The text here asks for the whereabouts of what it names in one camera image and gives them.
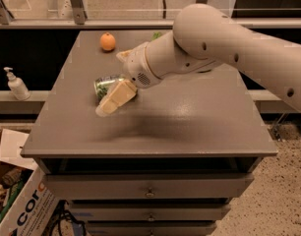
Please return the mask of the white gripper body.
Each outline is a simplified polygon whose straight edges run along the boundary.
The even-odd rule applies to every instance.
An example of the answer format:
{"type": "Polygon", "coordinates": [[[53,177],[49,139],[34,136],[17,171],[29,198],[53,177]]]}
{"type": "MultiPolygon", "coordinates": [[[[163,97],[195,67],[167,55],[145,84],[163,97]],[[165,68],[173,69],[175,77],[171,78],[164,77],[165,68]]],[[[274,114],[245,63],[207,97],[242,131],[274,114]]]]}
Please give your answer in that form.
{"type": "Polygon", "coordinates": [[[148,43],[145,42],[132,49],[123,65],[124,75],[139,89],[147,89],[161,82],[148,64],[147,45],[148,43]]]}

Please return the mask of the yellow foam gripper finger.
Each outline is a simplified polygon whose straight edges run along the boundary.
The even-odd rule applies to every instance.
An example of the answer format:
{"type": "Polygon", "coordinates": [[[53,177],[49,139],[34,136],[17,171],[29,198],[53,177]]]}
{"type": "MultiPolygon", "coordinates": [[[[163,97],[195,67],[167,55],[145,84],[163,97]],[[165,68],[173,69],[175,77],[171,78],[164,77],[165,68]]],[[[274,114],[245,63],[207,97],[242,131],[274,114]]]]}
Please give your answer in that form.
{"type": "Polygon", "coordinates": [[[128,57],[129,57],[129,55],[130,55],[131,52],[132,52],[131,49],[125,50],[125,51],[121,51],[121,52],[118,52],[116,54],[116,57],[117,57],[117,59],[120,62],[125,63],[128,60],[128,57]]]}
{"type": "Polygon", "coordinates": [[[95,113],[104,117],[115,112],[119,107],[130,101],[137,94],[137,87],[127,79],[115,82],[108,90],[107,95],[98,102],[95,113]]]}

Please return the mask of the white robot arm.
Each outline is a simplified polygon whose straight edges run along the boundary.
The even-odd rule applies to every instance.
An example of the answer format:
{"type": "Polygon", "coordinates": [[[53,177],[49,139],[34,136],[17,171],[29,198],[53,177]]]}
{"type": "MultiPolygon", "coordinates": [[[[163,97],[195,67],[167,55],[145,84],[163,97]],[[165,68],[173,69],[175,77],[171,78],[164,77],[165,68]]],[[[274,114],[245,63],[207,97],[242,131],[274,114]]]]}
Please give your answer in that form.
{"type": "Polygon", "coordinates": [[[124,77],[111,84],[96,114],[107,116],[138,89],[171,74],[206,70],[214,61],[236,68],[301,113],[301,44],[254,32],[212,6],[193,4],[176,16],[171,31],[126,53],[124,77]]]}

